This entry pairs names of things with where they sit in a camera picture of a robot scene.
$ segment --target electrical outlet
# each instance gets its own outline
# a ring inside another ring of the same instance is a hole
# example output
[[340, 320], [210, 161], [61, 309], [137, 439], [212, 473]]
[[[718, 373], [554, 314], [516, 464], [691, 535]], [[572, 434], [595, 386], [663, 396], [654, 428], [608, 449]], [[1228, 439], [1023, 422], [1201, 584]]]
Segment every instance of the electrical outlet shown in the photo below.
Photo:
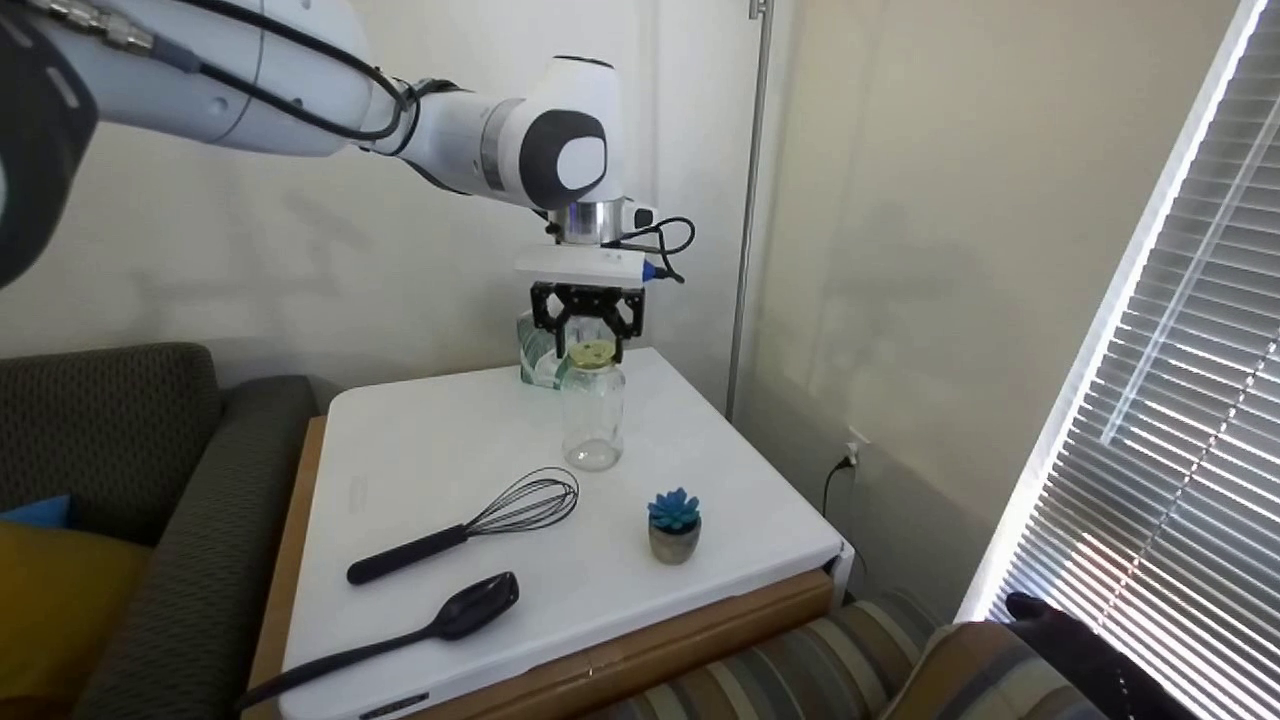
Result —
[[869, 434], [860, 434], [855, 426], [845, 426], [845, 457], [849, 457], [849, 464], [860, 464], [860, 457], [866, 457], [866, 449], [873, 449], [873, 435]]

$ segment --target yellow pillow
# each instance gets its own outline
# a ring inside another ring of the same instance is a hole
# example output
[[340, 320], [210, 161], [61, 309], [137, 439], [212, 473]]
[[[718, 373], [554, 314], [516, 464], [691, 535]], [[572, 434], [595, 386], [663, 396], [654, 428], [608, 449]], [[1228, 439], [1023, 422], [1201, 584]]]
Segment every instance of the yellow pillow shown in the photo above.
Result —
[[0, 525], [0, 715], [73, 711], [144, 570], [137, 546]]

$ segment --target window blinds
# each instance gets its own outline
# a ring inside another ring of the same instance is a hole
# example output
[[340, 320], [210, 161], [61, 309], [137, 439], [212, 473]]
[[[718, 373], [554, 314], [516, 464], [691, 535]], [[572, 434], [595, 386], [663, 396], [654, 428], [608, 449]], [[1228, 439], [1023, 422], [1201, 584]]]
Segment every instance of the window blinds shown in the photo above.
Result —
[[1079, 394], [983, 611], [1043, 595], [1201, 715], [1280, 715], [1280, 3]]

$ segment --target gray couch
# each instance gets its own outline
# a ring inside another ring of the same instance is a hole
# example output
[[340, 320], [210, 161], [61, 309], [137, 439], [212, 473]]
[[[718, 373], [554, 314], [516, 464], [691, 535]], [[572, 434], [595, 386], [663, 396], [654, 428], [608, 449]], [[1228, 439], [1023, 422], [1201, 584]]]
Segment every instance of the gray couch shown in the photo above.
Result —
[[234, 715], [311, 382], [219, 394], [194, 345], [0, 363], [0, 508], [73, 495], [73, 530], [151, 546], [78, 715]]

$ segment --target glass jar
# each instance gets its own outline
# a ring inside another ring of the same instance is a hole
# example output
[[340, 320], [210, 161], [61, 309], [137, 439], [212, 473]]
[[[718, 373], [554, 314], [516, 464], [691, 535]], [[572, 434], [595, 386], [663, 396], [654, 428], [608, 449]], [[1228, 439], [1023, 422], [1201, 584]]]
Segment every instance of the glass jar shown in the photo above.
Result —
[[564, 459], [581, 473], [608, 473], [623, 457], [623, 368], [568, 363], [560, 373]]

